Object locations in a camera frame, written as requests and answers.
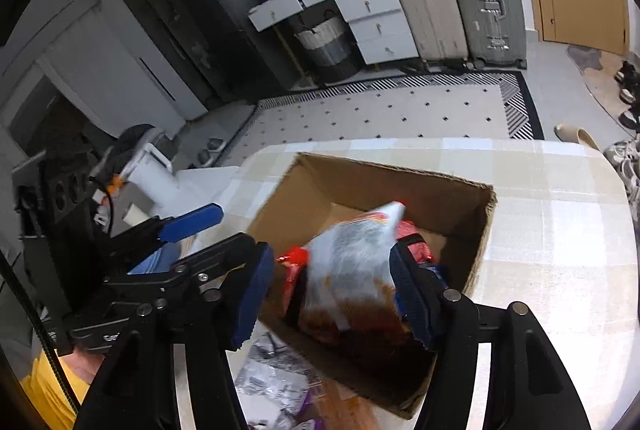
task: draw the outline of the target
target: black refrigerator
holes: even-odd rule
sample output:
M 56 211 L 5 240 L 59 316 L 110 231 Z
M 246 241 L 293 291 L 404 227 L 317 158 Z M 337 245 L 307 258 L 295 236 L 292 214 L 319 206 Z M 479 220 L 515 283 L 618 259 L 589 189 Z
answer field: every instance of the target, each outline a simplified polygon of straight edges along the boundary
M 257 32 L 247 18 L 258 0 L 124 2 L 209 110 L 281 96 L 301 77 L 276 31 Z

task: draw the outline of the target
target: patterned rug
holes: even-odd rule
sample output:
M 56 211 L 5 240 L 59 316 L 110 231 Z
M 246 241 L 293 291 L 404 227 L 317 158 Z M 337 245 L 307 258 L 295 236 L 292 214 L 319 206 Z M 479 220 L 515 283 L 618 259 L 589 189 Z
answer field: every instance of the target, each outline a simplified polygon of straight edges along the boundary
M 272 144 L 332 139 L 543 139 L 519 71 L 397 76 L 259 102 L 217 165 L 239 165 Z
M 401 89 L 406 87 L 458 86 L 458 85 L 497 85 L 500 86 L 504 113 L 511 139 L 545 139 L 533 104 L 527 83 L 520 71 L 485 71 L 463 74 L 426 74 L 423 76 L 398 76 L 382 80 L 367 80 L 269 98 L 258 104 L 258 110 L 277 108 L 292 103 L 309 102 L 341 94 L 356 94 L 368 90 Z

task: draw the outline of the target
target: red packaging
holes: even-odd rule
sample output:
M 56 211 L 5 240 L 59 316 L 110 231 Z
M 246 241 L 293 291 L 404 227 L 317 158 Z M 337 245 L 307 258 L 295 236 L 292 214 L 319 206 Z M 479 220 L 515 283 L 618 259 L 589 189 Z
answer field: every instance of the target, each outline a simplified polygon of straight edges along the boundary
M 289 303 L 293 296 L 293 290 L 296 288 L 296 282 L 300 276 L 300 271 L 308 262 L 309 252 L 299 246 L 291 248 L 289 253 L 278 258 L 278 262 L 284 264 L 287 268 L 287 278 L 284 282 L 282 291 L 282 309 L 283 314 L 289 309 Z
M 415 224 L 410 220 L 401 220 L 398 224 L 398 229 L 396 230 L 396 240 L 400 240 L 401 238 L 409 235 L 420 235 L 418 233 Z M 433 253 L 431 253 L 431 248 L 427 245 L 426 242 L 416 242 L 415 244 L 411 244 L 409 246 L 409 251 L 414 256 L 416 262 L 433 262 Z

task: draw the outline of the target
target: cable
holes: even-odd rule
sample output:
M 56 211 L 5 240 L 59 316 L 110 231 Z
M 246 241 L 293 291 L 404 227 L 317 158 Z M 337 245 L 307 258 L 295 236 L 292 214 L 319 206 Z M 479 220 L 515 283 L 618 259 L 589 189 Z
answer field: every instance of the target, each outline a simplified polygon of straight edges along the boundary
M 98 179 L 95 177 L 89 177 L 89 181 L 94 183 L 98 189 L 107 196 L 107 200 L 109 201 L 109 227 L 107 228 L 107 235 L 111 236 L 111 229 L 113 228 L 113 217 L 115 215 L 115 209 L 113 207 L 113 199 L 111 199 L 111 194 L 107 190 L 107 187 L 103 185 Z
M 9 285 L 9 289 L 11 289 L 11 291 L 14 293 L 17 301 L 24 309 L 27 318 L 33 326 L 33 330 L 35 331 L 36 336 L 42 344 L 42 350 L 47 357 L 47 361 L 51 366 L 53 374 L 58 380 L 58 384 L 62 389 L 62 393 L 65 395 L 66 400 L 69 402 L 69 405 L 71 405 L 71 409 L 74 411 L 74 413 L 78 414 L 78 411 L 80 410 L 80 403 L 78 401 L 78 398 L 76 397 L 76 394 L 71 388 L 71 385 L 69 384 L 69 380 L 66 378 L 65 371 L 62 370 L 62 365 L 60 364 L 58 355 L 56 354 L 56 351 L 53 347 L 53 343 L 51 342 L 51 339 L 47 334 L 47 331 L 44 328 L 44 324 L 42 323 L 42 320 L 40 320 L 35 307 L 31 303 L 27 292 L 24 290 L 24 287 L 18 280 L 18 277 L 15 275 L 14 270 L 9 265 L 9 262 L 4 257 L 4 253 L 2 251 L 0 251 L 0 275 L 2 275 L 2 278 L 4 278 L 4 282 Z
M 18 256 L 16 256 L 14 258 L 14 263 L 11 264 L 11 269 L 13 269 L 15 267 L 15 265 L 18 263 L 18 261 L 20 260 L 20 257 L 22 256 L 22 253 L 18 253 Z M 0 284 L 0 293 L 2 293 L 2 289 L 4 289 L 4 284 L 6 284 L 6 280 L 2 280 L 2 283 Z

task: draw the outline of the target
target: rug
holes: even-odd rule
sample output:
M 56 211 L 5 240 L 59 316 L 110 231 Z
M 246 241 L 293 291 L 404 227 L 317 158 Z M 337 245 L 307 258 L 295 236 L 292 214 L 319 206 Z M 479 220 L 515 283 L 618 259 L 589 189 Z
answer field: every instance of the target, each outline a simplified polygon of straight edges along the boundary
M 566 53 L 577 65 L 591 95 L 606 113 L 622 126 L 618 117 L 629 106 L 620 100 L 620 87 L 614 76 L 620 70 L 623 58 L 600 49 L 579 45 L 569 45 Z
M 220 165 L 242 164 L 271 144 L 402 137 L 543 134 L 519 71 L 398 76 L 262 100 Z

